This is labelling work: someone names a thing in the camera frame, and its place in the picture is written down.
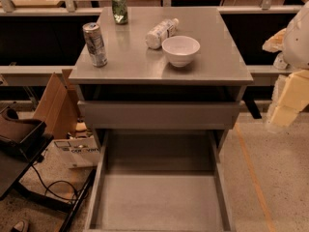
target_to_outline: energy drink can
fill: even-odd
[[[116,24],[127,23],[126,0],[112,0],[112,10]]]
[[[83,32],[93,65],[96,67],[106,65],[106,52],[99,25],[95,22],[87,23],[83,25]]]

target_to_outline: floor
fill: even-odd
[[[248,112],[240,113],[220,155],[238,232],[309,231],[308,122],[309,114],[303,113],[286,131],[270,133],[265,129],[264,119],[254,120]],[[67,180],[78,188],[90,171],[88,168],[67,169],[57,152],[49,147],[45,160],[36,167],[48,184]],[[22,183],[43,193],[32,169]],[[54,188],[57,193],[70,197],[69,186]],[[70,231],[83,231],[88,205],[89,196]],[[58,231],[64,219],[63,214],[29,203],[15,192],[0,202],[0,211],[1,232],[10,231],[22,218],[30,221],[30,232]]]

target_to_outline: bowl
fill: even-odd
[[[162,43],[166,59],[175,67],[184,67],[191,63],[200,49],[200,44],[187,36],[174,36]]]

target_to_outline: aluminum can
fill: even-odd
[[[85,42],[92,60],[96,67],[102,67],[107,64],[105,46],[99,25],[90,22],[83,25]]]
[[[112,0],[112,10],[116,24],[127,23],[126,0]]]

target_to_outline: drawer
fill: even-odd
[[[210,130],[108,130],[85,232],[234,231],[213,152]],[[164,169],[165,160],[179,166]]]
[[[231,129],[238,102],[80,101],[91,128],[103,129]]]

